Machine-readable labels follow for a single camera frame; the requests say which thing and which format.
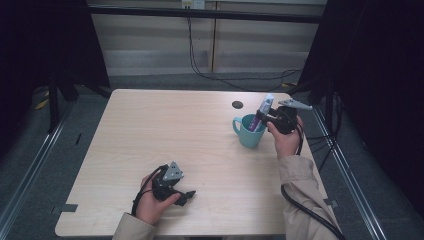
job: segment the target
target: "hand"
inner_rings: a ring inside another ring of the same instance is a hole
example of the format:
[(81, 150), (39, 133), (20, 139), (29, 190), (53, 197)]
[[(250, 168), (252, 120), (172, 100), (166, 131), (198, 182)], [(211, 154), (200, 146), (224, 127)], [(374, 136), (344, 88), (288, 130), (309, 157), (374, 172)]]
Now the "hand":
[[(149, 176), (143, 178), (141, 186), (143, 186), (148, 177)], [(180, 198), (181, 194), (174, 193), (165, 201), (159, 201), (155, 198), (155, 196), (153, 196), (153, 192), (151, 190), (152, 181), (150, 180), (144, 190), (148, 192), (145, 192), (141, 197), (140, 202), (137, 205), (135, 216), (150, 225), (155, 225), (159, 221), (165, 209), (174, 204)]]
[[(302, 130), (303, 121), (299, 116), (297, 116), (297, 122), (300, 124), (300, 126), (302, 126), (302, 128), (299, 128), (300, 130)], [(296, 154), (296, 150), (299, 147), (300, 143), (300, 137), (297, 130), (294, 130), (290, 134), (284, 135), (278, 131), (278, 129), (274, 126), (272, 122), (268, 122), (267, 127), (271, 132), (272, 136), (274, 136), (275, 150), (277, 151), (278, 159)]]

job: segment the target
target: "person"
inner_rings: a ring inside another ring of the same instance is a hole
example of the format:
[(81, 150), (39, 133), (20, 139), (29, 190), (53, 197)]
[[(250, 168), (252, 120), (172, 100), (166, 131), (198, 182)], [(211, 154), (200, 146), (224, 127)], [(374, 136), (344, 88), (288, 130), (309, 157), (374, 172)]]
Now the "person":
[[(303, 122), (299, 117), (298, 122), (301, 125), (301, 129), (303, 129)], [(291, 134), (283, 135), (278, 132), (271, 122), (267, 123), (267, 127), (275, 139), (281, 184), (288, 195), (340, 229), (334, 215), (324, 203), (322, 195), (318, 191), (318, 183), (312, 172), (312, 160), (295, 155), (301, 142), (299, 134), (295, 131)], [(147, 183), (146, 190), (151, 189), (151, 186), (152, 183), (150, 181)], [(153, 239), (156, 232), (156, 223), (166, 208), (177, 201), (178, 198), (179, 194), (174, 194), (165, 201), (160, 202), (155, 199), (151, 191), (146, 192), (138, 204), (135, 216), (124, 213), (113, 239)], [(337, 239), (321, 223), (299, 211), (293, 204), (288, 203), (285, 206), (283, 216), (287, 240)], [(231, 240), (232, 238), (224, 237), (225, 240)]]

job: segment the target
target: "light wood surface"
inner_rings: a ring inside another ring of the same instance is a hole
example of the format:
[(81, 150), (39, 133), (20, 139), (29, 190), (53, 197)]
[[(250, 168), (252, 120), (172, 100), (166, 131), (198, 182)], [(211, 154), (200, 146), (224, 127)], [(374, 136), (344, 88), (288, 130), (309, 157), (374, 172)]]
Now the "light wood surface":
[[(185, 177), (175, 189), (197, 193), (173, 205), (157, 235), (222, 236), (285, 232), (283, 197), (274, 140), (265, 132), (258, 147), (240, 145), (234, 117), (255, 113), (266, 93), (116, 90), (113, 92), (68, 204), (59, 236), (110, 236), (130, 212), (141, 179), (175, 160)], [(273, 94), (275, 103), (289, 98)], [(241, 101), (242, 109), (232, 107)], [(312, 158), (307, 142), (302, 155)], [(315, 168), (320, 191), (326, 198)]]

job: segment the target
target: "cup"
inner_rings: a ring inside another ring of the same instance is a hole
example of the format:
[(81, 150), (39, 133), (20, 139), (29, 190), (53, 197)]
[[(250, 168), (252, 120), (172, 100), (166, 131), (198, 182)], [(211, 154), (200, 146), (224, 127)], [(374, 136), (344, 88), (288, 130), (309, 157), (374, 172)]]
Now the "cup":
[[(254, 148), (258, 145), (259, 141), (262, 138), (262, 135), (264, 135), (266, 127), (261, 124), (261, 127), (256, 132), (249, 131), (249, 125), (252, 122), (253, 118), (255, 117), (255, 114), (249, 114), (244, 116), (243, 118), (235, 117), (233, 119), (233, 129), (234, 132), (237, 133), (239, 137), (239, 141), (241, 145), (247, 147), (247, 148)], [(236, 123), (240, 123), (240, 129), (237, 128)]]

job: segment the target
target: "mug handle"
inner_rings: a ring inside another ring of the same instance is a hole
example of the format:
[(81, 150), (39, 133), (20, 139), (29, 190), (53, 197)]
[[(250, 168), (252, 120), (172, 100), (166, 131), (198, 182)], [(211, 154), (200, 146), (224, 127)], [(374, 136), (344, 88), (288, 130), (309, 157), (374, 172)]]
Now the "mug handle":
[(237, 135), (240, 135), (240, 129), (237, 128), (236, 122), (239, 122), (240, 123), (240, 127), (241, 127), (241, 121), (242, 121), (241, 120), (241, 117), (235, 117), (233, 119), (233, 129), (234, 129), (234, 132), (237, 133)]

